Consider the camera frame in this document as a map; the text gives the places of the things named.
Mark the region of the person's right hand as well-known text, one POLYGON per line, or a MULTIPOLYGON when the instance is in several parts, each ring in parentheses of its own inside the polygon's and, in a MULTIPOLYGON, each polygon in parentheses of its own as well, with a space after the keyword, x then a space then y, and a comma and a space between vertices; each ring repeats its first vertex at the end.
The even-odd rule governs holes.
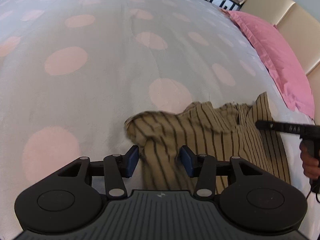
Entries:
POLYGON ((304 141, 300 143, 299 148, 304 175, 312 180, 317 180, 320 175, 319 161, 309 154, 304 141))

